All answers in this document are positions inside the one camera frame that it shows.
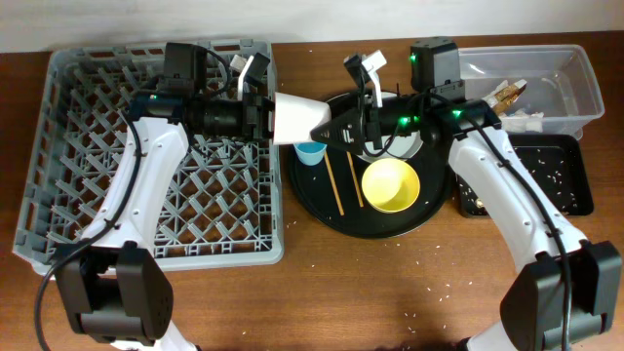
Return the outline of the wooden chopstick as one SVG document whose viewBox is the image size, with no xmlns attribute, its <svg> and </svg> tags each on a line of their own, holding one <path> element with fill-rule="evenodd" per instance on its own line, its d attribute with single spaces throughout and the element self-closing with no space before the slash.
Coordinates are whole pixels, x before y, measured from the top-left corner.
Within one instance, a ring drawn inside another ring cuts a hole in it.
<svg viewBox="0 0 624 351">
<path fill-rule="evenodd" d="M 352 176 L 352 180 L 354 183 L 354 188 L 355 188 L 355 192 L 356 192 L 356 196 L 358 199 L 358 204 L 360 208 L 364 207 L 364 202 L 363 202 L 363 198 L 362 198 L 362 193 L 361 193 L 361 189 L 360 189 L 360 184 L 357 178 L 357 174 L 354 168 L 354 163 L 353 163 L 353 159 L 352 159 L 352 155 L 350 152 L 346 152 L 346 157 L 347 157 L 347 162 L 348 162 L 348 166 L 350 169 L 350 173 Z"/>
<path fill-rule="evenodd" d="M 336 186 L 334 174 L 333 174 L 333 171 L 332 171 L 331 161 L 330 161 L 330 158 L 328 156 L 327 151 L 324 154 L 324 161 L 325 161 L 326 168 L 327 168 L 327 171 L 328 171 L 328 175 L 329 175 L 329 178 L 330 178 L 331 189 L 332 189 L 332 192 L 333 192 L 333 195 L 334 195 L 334 199 L 335 199 L 335 202 L 336 202 L 336 205 L 337 205 L 337 208 L 338 208 L 338 212 L 339 212 L 340 216 L 344 216 L 344 209 L 343 209 L 342 202 L 341 202 L 341 199 L 340 199 L 339 191 L 338 191 L 337 186 Z"/>
</svg>

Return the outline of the pink plastic cup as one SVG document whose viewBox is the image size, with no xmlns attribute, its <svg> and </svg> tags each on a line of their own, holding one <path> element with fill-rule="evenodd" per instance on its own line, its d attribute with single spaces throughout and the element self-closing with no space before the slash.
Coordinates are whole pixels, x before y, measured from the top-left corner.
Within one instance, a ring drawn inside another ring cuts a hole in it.
<svg viewBox="0 0 624 351">
<path fill-rule="evenodd" d="M 330 118 L 331 108 L 325 102 L 276 93 L 273 143 L 311 142 L 311 132 L 329 122 Z"/>
</svg>

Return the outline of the grey round plate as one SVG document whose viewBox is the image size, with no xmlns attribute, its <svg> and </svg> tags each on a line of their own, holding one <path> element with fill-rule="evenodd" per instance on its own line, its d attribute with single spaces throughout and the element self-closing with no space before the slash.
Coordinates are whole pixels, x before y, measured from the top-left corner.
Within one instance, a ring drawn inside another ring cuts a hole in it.
<svg viewBox="0 0 624 351">
<path fill-rule="evenodd" d="M 383 99 L 387 99 L 387 98 L 395 98 L 397 94 L 391 93 L 391 92 L 382 92 L 381 96 Z M 389 138 L 390 136 L 382 136 L 381 141 L 382 141 L 383 146 L 388 144 L 387 141 L 389 140 Z M 371 157 L 371 156 L 368 156 L 366 153 L 363 153 L 362 155 L 359 155 L 358 157 L 368 163 L 372 163 L 376 160 L 384 159 L 384 158 L 409 159 L 418 152 L 422 144 L 423 142 L 420 138 L 420 132 L 414 132 L 410 136 L 396 136 L 394 138 L 394 141 L 392 142 L 392 145 L 390 145 L 388 150 L 378 157 Z M 372 153 L 377 153 L 381 150 L 381 148 L 373 149 L 372 141 L 365 142 L 365 146 Z"/>
</svg>

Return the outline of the light blue plastic cup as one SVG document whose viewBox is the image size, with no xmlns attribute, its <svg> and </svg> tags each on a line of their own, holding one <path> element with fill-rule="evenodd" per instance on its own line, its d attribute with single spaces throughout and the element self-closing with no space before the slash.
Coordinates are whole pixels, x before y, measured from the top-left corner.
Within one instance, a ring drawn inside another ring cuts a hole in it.
<svg viewBox="0 0 624 351">
<path fill-rule="evenodd" d="M 294 146 L 298 160 L 305 166 L 316 166 L 323 159 L 327 146 L 321 142 L 296 143 Z"/>
</svg>

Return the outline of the yellow bowl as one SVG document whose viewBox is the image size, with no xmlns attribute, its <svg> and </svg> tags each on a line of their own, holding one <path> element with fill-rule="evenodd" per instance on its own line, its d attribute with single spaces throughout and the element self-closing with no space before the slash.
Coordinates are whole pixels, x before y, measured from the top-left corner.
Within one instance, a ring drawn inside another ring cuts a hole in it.
<svg viewBox="0 0 624 351">
<path fill-rule="evenodd" d="M 421 190 L 416 170 L 406 161 L 391 158 L 369 164 L 361 185 L 369 204 L 385 214 L 405 211 L 416 202 Z"/>
</svg>

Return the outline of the brown snack wrapper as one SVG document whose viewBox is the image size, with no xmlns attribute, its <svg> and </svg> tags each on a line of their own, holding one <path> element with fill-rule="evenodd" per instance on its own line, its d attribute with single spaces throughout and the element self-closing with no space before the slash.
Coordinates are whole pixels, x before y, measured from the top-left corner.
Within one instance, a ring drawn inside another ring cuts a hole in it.
<svg viewBox="0 0 624 351">
<path fill-rule="evenodd" d="M 497 114 L 503 114 L 524 92 L 527 80 L 521 79 L 513 84 L 507 80 L 500 83 L 490 94 L 484 97 L 484 101 Z"/>
</svg>

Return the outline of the white paper tissue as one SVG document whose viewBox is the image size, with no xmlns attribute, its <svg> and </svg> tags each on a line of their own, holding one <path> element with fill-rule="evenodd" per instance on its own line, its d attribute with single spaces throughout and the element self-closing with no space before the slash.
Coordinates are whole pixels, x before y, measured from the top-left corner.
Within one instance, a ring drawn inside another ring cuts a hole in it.
<svg viewBox="0 0 624 351">
<path fill-rule="evenodd" d="M 502 127 L 508 133 L 542 133 L 544 117 L 543 112 L 526 113 L 523 109 L 517 110 L 511 115 L 500 116 Z"/>
</svg>

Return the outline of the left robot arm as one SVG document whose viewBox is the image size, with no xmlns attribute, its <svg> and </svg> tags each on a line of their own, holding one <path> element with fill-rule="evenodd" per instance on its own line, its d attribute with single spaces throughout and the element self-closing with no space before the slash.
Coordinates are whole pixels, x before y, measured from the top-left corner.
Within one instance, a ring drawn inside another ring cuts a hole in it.
<svg viewBox="0 0 624 351">
<path fill-rule="evenodd" d="M 274 102 L 258 93 L 270 57 L 235 57 L 223 86 L 207 90 L 213 51 L 168 43 L 164 72 L 143 85 L 124 114 L 121 163 L 91 224 L 54 256 L 55 281 L 72 330 L 120 350 L 194 350 L 172 320 L 173 287 L 153 256 L 170 182 L 192 138 L 269 139 Z"/>
</svg>

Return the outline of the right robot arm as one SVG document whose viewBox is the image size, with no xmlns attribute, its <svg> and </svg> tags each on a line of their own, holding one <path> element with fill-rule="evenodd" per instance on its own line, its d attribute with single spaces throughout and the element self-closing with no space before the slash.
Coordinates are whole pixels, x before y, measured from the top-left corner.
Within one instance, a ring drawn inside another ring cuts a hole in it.
<svg viewBox="0 0 624 351">
<path fill-rule="evenodd" d="M 493 108 L 469 99 L 457 45 L 447 37 L 411 45 L 413 94 L 385 98 L 381 52 L 355 54 L 344 66 L 356 84 L 345 112 L 312 132 L 314 140 L 377 157 L 400 136 L 419 133 L 483 201 L 518 272 L 497 323 L 460 341 L 462 350 L 567 350 L 608 332 L 615 317 L 622 258 L 610 242 L 592 243 L 549 200 Z"/>
</svg>

